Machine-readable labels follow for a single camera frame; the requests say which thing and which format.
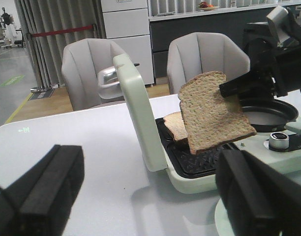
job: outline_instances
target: green floor marking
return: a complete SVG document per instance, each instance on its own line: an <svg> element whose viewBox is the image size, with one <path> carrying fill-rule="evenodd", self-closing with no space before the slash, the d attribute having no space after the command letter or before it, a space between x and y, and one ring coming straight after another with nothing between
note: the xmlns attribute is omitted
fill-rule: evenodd
<svg viewBox="0 0 301 236"><path fill-rule="evenodd" d="M14 77L10 78L9 80L7 80L6 82L4 82L3 84L1 84L0 87L4 87L7 85L13 85L13 84L19 82L23 77L24 77L24 75L14 76Z"/></svg>

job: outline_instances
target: wooden floor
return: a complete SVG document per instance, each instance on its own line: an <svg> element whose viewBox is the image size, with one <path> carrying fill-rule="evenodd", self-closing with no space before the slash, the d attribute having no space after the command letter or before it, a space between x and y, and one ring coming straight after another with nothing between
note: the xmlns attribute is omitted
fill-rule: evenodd
<svg viewBox="0 0 301 236"><path fill-rule="evenodd" d="M167 84L154 85L146 88L149 98L169 95ZM49 98L27 101L19 107L6 123L25 119L39 118L72 112L72 106L65 87L57 88Z"/></svg>

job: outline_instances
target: floor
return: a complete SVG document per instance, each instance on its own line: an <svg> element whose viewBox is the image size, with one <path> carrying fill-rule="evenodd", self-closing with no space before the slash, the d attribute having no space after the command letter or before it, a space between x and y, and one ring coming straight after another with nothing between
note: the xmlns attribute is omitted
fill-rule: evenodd
<svg viewBox="0 0 301 236"><path fill-rule="evenodd" d="M0 126L14 121L71 112L65 87L57 88L49 98L29 100L30 88L36 86L25 48L0 49ZM147 86L149 97L169 94L167 78Z"/></svg>
<svg viewBox="0 0 301 236"><path fill-rule="evenodd" d="M26 48L0 49L0 126L30 94L36 80Z"/></svg>

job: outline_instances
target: white cabinet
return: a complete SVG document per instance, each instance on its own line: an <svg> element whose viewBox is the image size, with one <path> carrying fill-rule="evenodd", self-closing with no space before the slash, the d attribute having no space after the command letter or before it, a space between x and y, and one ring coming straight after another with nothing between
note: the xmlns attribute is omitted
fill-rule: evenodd
<svg viewBox="0 0 301 236"><path fill-rule="evenodd" d="M101 0L106 37L122 47L146 85L154 83L147 0Z"/></svg>

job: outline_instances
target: stanchion base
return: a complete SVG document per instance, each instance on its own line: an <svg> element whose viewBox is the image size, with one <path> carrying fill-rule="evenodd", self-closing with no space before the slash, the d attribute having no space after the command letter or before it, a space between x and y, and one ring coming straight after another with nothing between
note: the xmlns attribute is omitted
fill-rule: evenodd
<svg viewBox="0 0 301 236"><path fill-rule="evenodd" d="M33 88L30 89L30 91L33 92L33 93L37 93L37 92L45 92L45 91L48 91L50 89L51 89L51 87L45 87L45 88L33 87Z"/></svg>

